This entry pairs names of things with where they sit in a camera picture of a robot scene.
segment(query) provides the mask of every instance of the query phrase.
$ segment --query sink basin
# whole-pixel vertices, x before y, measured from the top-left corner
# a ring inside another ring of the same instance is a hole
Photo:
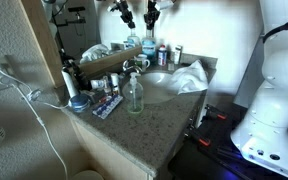
[[[150,72],[137,77],[144,88],[144,104],[155,104],[173,99],[176,90],[168,87],[172,75],[166,72]]]

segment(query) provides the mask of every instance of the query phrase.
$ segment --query speckled countertop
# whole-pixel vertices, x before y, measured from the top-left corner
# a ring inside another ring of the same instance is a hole
[[[180,94],[167,102],[145,104],[139,115],[129,114],[125,101],[122,101],[105,120],[92,115],[91,111],[75,113],[63,109],[63,112],[143,171],[156,177],[187,125],[192,109],[204,94],[205,91]]]

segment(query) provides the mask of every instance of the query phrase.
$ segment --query soap dispenser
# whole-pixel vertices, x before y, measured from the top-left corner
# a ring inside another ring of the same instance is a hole
[[[139,114],[144,109],[143,86],[137,82],[136,76],[140,74],[132,72],[130,81],[122,90],[127,100],[127,111],[131,114]]]

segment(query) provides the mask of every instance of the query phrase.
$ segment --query white robot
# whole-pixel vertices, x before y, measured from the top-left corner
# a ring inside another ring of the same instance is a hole
[[[288,177],[288,1],[260,3],[265,80],[231,140],[246,160]]]

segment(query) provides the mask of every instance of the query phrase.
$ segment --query cup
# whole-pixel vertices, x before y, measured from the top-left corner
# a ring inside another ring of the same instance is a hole
[[[142,68],[142,71],[145,72],[146,68],[151,65],[150,60],[147,59],[147,55],[139,54],[135,57],[135,64]]]

